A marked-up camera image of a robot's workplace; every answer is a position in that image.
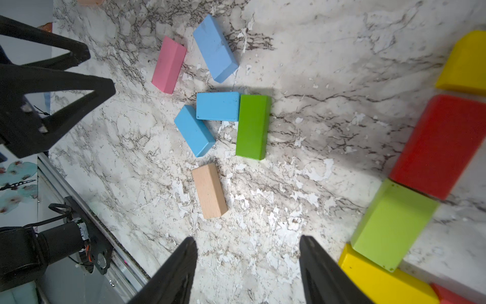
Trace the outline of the red block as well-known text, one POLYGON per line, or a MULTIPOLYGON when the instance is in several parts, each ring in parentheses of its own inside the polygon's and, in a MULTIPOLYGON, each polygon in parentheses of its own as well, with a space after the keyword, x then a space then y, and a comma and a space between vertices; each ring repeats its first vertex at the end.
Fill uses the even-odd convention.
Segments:
POLYGON ((485 103, 436 95, 428 103, 389 177, 445 200, 485 139, 485 103))
POLYGON ((444 288, 435 283, 431 283, 430 286, 434 290, 435 294, 439 299, 440 304, 475 304, 472 301, 444 288))

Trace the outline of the yellow block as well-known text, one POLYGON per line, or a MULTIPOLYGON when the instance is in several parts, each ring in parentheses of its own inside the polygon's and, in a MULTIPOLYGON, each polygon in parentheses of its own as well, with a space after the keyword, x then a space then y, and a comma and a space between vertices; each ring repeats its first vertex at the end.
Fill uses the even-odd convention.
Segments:
POLYGON ((485 96, 484 31, 474 30, 454 45, 435 87, 485 96))
POLYGON ((426 282, 397 269, 386 271, 346 244, 339 267, 373 303, 439 303, 426 282))

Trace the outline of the pink block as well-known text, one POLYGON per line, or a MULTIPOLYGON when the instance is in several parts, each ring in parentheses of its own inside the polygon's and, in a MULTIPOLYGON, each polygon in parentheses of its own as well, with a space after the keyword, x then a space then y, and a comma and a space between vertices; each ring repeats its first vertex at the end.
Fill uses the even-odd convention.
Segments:
POLYGON ((166 94, 173 94, 187 48, 165 36, 152 77, 152 84, 166 94))

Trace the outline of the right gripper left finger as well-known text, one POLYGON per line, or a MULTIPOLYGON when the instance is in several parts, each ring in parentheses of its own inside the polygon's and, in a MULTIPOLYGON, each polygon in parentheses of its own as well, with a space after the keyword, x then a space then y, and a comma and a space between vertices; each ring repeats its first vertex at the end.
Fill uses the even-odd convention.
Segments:
POLYGON ((189 303, 196 266, 197 244, 187 237, 129 304, 189 303))

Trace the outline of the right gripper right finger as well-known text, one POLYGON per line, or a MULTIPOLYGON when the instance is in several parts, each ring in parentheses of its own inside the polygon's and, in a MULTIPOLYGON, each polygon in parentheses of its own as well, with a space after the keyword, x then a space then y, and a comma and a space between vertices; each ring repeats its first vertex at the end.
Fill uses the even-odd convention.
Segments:
POLYGON ((306 303, 372 303, 312 236, 299 242, 306 303))

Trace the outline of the natural wood block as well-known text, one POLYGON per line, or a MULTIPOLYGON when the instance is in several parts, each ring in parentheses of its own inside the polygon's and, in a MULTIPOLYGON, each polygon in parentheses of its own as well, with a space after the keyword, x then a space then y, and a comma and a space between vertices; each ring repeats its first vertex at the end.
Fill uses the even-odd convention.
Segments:
POLYGON ((228 206, 216 165, 209 163, 195 168, 192 171, 192 177, 196 185, 203 217, 212 219, 225 214, 228 211, 228 206))

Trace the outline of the lime green block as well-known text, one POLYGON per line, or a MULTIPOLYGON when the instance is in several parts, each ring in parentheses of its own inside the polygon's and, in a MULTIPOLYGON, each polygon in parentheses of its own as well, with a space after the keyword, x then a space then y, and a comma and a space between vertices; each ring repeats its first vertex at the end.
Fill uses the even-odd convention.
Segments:
POLYGON ((386 179, 351 237, 351 246, 394 272, 438 207, 438 201, 386 179))

